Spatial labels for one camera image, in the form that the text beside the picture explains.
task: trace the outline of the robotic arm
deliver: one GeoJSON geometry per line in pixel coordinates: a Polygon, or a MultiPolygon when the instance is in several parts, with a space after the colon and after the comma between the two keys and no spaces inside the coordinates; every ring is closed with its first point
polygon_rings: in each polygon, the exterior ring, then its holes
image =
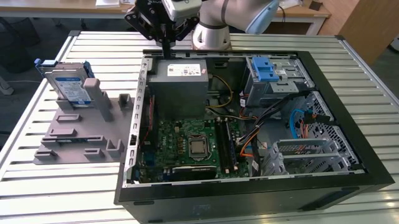
{"type": "Polygon", "coordinates": [[[125,18],[149,40],[157,41],[165,58],[170,58],[175,42],[195,27],[198,49],[229,48],[229,25],[250,34],[263,33],[278,6],[278,0],[137,0],[125,18]]]}

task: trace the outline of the sticker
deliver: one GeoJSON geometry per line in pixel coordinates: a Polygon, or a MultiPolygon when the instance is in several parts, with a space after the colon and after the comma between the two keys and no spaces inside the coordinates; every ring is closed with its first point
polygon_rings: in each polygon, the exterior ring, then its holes
{"type": "Polygon", "coordinates": [[[253,167],[257,171],[259,170],[259,164],[255,162],[255,160],[253,160],[253,167]]]}
{"type": "Polygon", "coordinates": [[[72,104],[87,105],[91,103],[91,98],[83,88],[83,82],[78,77],[58,77],[58,86],[62,93],[72,104]]]}
{"type": "Polygon", "coordinates": [[[245,100],[245,99],[241,99],[241,100],[239,100],[239,104],[241,104],[242,107],[246,107],[246,100],[245,100]]]}
{"type": "Polygon", "coordinates": [[[265,149],[267,149],[267,142],[262,142],[262,146],[265,149]]]}
{"type": "Polygon", "coordinates": [[[201,76],[201,64],[170,64],[169,76],[201,76]]]}
{"type": "Polygon", "coordinates": [[[283,69],[283,70],[275,70],[275,73],[277,73],[278,75],[287,75],[285,69],[283,69]]]}

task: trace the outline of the metal table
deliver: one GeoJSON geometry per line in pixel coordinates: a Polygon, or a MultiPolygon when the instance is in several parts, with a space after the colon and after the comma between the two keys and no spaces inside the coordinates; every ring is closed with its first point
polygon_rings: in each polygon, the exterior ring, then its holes
{"type": "MultiPolygon", "coordinates": [[[[327,210],[194,223],[399,223],[399,101],[346,41],[331,36],[233,34],[234,49],[306,50],[335,88],[397,184],[362,194],[327,210]]],[[[142,50],[155,49],[139,33],[82,32],[70,36],[56,57],[90,61],[110,97],[135,96],[142,50]]],[[[177,49],[190,49],[191,41],[177,49]]],[[[55,115],[56,93],[47,81],[22,115],[0,153],[0,223],[137,223],[114,205],[119,163],[42,165],[34,153],[55,115]]]]}

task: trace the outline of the power supply label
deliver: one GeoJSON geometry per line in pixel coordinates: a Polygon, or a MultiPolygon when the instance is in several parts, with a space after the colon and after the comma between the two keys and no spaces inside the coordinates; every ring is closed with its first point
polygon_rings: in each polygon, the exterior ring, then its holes
{"type": "Polygon", "coordinates": [[[169,76],[201,76],[201,64],[170,64],[169,76]]]}
{"type": "Polygon", "coordinates": [[[78,77],[56,77],[58,86],[68,101],[76,105],[87,105],[91,98],[83,88],[83,82],[78,77]]]}

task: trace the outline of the circuit board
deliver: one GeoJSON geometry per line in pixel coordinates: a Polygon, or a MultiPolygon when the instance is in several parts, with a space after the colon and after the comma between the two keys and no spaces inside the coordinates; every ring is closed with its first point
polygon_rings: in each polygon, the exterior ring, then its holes
{"type": "MultiPolygon", "coordinates": [[[[229,127],[233,139],[235,140],[235,138],[241,136],[238,122],[235,120],[230,121],[229,127]]],[[[158,136],[157,151],[145,153],[145,160],[154,161],[146,163],[147,178],[145,179],[147,181],[166,181],[162,171],[155,168],[190,165],[215,166],[218,168],[217,179],[249,177],[246,160],[238,163],[237,171],[226,173],[221,169],[215,120],[162,120],[158,125],[158,136]],[[191,142],[199,143],[202,140],[207,154],[205,154],[202,158],[197,158],[195,155],[191,154],[191,142]]]]}

